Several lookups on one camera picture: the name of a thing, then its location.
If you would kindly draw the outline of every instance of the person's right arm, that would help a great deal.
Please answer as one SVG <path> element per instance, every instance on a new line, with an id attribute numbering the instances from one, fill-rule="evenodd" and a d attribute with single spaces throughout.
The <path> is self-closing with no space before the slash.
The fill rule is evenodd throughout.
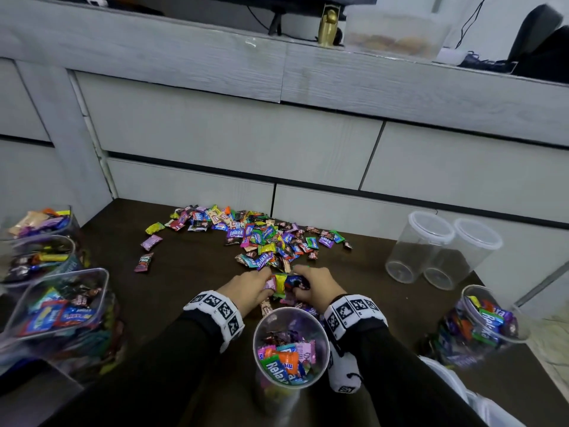
<path id="1" fill-rule="evenodd" d="M 297 265 L 294 271 L 310 281 L 310 290 L 295 289 L 297 299 L 319 313 L 346 294 L 326 268 Z M 376 318 L 348 328 L 338 344 L 352 353 L 382 427 L 487 427 L 486 423 L 429 366 L 389 333 Z"/>

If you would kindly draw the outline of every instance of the white wristband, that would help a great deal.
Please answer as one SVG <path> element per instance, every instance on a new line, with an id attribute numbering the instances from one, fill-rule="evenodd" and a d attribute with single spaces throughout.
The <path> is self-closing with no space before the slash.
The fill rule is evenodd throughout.
<path id="1" fill-rule="evenodd" d="M 348 328 L 366 318 L 381 319 L 388 324 L 375 303 L 363 295 L 345 295 L 330 304 L 324 312 L 324 319 L 336 341 L 346 334 Z"/>
<path id="2" fill-rule="evenodd" d="M 195 309 L 207 313 L 219 325 L 223 336 L 220 353 L 223 353 L 229 346 L 229 342 L 238 338 L 245 328 L 241 313 L 235 304 L 226 296 L 213 290 L 199 293 L 184 306 L 184 310 Z"/>

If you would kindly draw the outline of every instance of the marble floor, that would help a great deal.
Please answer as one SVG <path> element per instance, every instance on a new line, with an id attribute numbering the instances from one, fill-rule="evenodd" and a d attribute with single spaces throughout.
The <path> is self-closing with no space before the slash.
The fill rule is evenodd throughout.
<path id="1" fill-rule="evenodd" d="M 531 327 L 528 346 L 569 401 L 569 302 Z"/>

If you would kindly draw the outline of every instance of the empty plastic jar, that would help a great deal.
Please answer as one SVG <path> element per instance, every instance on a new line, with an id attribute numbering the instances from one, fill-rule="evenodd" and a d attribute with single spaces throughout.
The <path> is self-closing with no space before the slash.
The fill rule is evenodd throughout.
<path id="1" fill-rule="evenodd" d="M 494 229 L 473 219 L 456 219 L 456 237 L 438 252 L 424 272 L 429 283 L 452 290 L 493 251 L 502 247 L 502 237 Z"/>
<path id="2" fill-rule="evenodd" d="M 385 269 L 398 282 L 413 283 L 441 247 L 449 244 L 454 236 L 452 225 L 442 217 L 426 211 L 414 211 L 409 214 Z"/>

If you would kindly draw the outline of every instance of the person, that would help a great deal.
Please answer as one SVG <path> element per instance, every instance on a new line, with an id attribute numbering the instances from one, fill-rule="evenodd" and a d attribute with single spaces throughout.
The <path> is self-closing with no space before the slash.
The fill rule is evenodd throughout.
<path id="1" fill-rule="evenodd" d="M 326 268 L 296 265 L 294 272 L 310 283 L 309 290 L 294 289 L 296 298 L 320 314 L 346 295 Z M 270 275 L 267 267 L 237 275 L 217 294 L 229 298 L 245 317 L 273 293 L 263 289 Z M 486 426 L 453 389 L 392 337 L 384 321 L 362 319 L 338 342 L 356 357 L 382 427 Z M 223 343 L 220 327 L 211 316 L 197 309 L 184 310 L 158 337 L 42 425 L 61 427 L 75 420 L 81 426 L 100 427 L 109 419 L 129 425 L 176 425 L 201 381 L 204 366 Z"/>

